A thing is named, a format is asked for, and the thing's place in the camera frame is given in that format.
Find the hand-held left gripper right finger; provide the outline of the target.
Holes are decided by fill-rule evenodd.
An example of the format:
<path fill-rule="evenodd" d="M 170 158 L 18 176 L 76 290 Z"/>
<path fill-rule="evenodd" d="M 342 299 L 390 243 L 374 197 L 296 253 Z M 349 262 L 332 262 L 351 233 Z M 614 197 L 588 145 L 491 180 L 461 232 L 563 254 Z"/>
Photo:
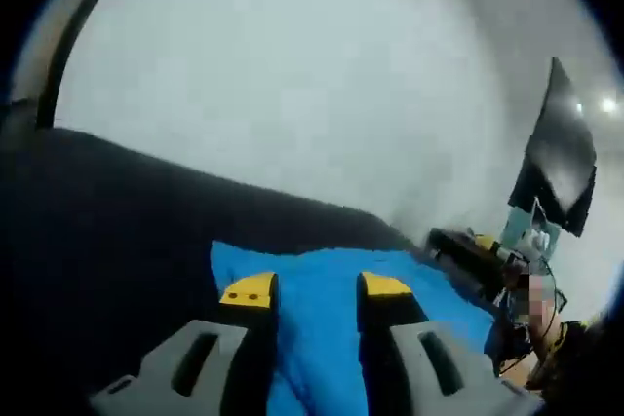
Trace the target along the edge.
<path fill-rule="evenodd" d="M 535 415 L 543 405 L 429 321 L 396 278 L 358 276 L 357 321 L 371 415 Z"/>

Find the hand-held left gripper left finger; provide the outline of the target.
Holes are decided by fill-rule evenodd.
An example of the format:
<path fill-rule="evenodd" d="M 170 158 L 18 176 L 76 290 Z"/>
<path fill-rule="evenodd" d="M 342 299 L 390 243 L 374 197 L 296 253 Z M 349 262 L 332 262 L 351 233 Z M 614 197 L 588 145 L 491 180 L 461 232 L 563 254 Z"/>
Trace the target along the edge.
<path fill-rule="evenodd" d="M 264 415 L 277 348 L 279 280 L 273 272 L 228 286 L 216 319 L 190 321 L 94 394 L 98 415 Z"/>

